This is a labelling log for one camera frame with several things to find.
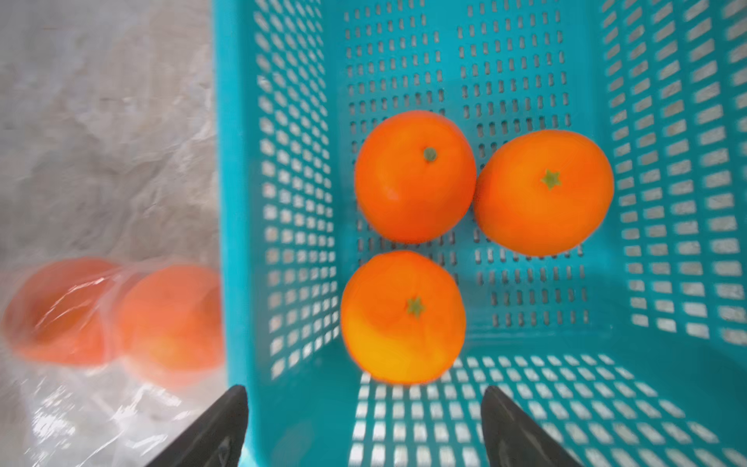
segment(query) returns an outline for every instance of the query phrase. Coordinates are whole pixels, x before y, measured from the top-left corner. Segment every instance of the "clear plastic wrap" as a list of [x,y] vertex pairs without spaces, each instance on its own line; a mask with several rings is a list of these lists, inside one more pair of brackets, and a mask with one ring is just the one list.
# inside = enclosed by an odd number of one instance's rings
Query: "clear plastic wrap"
[[215,271],[83,258],[2,278],[0,465],[143,467],[226,389]]

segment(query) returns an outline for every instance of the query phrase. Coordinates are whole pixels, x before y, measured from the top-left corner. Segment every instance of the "turquoise plastic basket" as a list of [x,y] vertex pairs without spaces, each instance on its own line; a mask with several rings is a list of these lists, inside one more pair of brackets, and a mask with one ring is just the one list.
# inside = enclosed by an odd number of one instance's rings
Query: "turquoise plastic basket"
[[[586,466],[747,466],[747,1],[214,6],[247,465],[487,466],[496,384]],[[408,246],[458,281],[468,339],[438,382],[390,387],[350,361],[339,304],[359,265],[406,247],[369,227],[352,175],[368,132],[416,108],[456,122],[479,167],[519,134],[585,134],[617,191],[557,257],[491,243],[471,213]]]

